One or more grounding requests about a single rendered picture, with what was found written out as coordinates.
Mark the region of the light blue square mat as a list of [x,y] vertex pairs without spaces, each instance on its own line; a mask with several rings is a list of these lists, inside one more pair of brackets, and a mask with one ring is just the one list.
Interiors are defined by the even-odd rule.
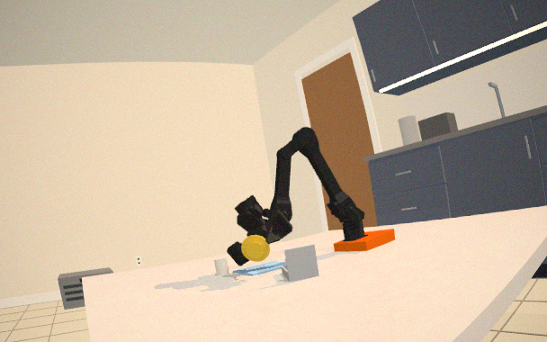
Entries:
[[234,273],[244,274],[244,275],[261,275],[267,272],[276,271],[282,269],[281,266],[286,265],[285,262],[271,261],[264,264],[252,265],[247,268],[240,268],[234,270]]

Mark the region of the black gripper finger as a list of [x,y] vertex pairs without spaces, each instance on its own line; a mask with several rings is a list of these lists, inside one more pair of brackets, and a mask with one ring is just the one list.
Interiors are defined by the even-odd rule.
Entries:
[[275,218],[271,218],[269,221],[267,221],[265,223],[265,227],[265,241],[267,242],[267,244],[279,241],[287,235]]
[[241,244],[239,242],[232,247],[232,250],[237,254],[241,261],[243,261],[244,263],[249,262],[249,260],[245,258],[243,253],[241,252]]

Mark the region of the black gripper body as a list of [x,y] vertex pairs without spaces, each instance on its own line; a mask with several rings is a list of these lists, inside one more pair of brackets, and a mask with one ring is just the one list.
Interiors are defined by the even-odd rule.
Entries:
[[[293,226],[291,225],[291,223],[288,221],[288,219],[281,212],[277,212],[274,216],[271,216],[268,220],[270,220],[271,218],[276,219],[276,221],[279,223],[279,225],[282,227],[282,229],[285,231],[285,233],[287,235],[292,233]],[[265,236],[266,236],[266,227],[265,227],[265,225],[260,224],[260,225],[255,226],[254,229],[252,230],[252,232],[247,234],[248,237],[251,236],[251,235],[262,236],[265,239]],[[240,258],[237,256],[237,254],[232,250],[232,247],[235,246],[236,243],[238,243],[238,242],[235,242],[233,245],[231,245],[229,248],[227,248],[227,253],[229,254],[229,256],[231,258],[233,258],[233,260],[237,263],[238,266],[242,266],[245,263],[243,261],[241,261]]]

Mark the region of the yellow plate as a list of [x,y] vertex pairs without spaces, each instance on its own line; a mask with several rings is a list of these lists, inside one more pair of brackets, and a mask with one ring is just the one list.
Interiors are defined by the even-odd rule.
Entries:
[[270,245],[262,236],[251,235],[242,242],[241,252],[249,261],[261,262],[269,256]]

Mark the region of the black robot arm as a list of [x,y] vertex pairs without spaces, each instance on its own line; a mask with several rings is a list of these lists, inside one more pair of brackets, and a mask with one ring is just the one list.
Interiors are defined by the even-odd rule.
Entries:
[[247,234],[252,232],[255,226],[264,225],[268,219],[277,212],[281,212],[288,221],[292,218],[292,207],[290,200],[290,177],[291,177],[291,156],[299,151],[311,163],[318,175],[320,183],[329,195],[330,203],[327,207],[331,215],[334,215],[343,224],[343,241],[356,241],[368,236],[364,234],[363,219],[364,212],[356,207],[354,201],[345,193],[337,183],[335,176],[330,170],[326,160],[319,151],[318,139],[312,128],[304,127],[296,131],[292,140],[277,153],[276,177],[274,197],[270,210],[263,209],[256,198],[251,195],[235,207],[238,215],[238,226],[244,229]]

